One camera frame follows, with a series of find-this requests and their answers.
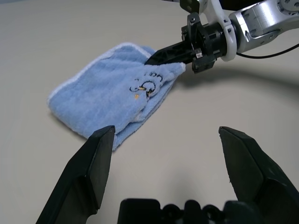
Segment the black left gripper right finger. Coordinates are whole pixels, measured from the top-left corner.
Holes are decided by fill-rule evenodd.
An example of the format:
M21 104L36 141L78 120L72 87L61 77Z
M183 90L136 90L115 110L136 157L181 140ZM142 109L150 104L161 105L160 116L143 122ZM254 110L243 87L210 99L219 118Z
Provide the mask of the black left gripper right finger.
M237 199L255 204L266 224L297 224L299 192L282 168L244 132L221 126L219 135Z

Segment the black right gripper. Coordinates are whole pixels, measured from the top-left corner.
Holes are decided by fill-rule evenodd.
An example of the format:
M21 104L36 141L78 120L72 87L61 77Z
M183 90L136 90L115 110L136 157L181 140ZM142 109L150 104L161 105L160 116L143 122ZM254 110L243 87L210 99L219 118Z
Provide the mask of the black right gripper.
M212 68L227 53L221 25L201 24L198 13L187 16L187 25L181 32L183 41L156 51L144 64L191 63L193 72L200 73Z

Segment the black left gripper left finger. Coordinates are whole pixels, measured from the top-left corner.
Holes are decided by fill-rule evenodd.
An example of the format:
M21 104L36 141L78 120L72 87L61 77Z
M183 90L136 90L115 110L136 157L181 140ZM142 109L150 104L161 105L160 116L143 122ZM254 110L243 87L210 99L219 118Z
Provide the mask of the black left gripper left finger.
M71 157L38 224L85 224L101 207L109 176L114 126L95 131Z

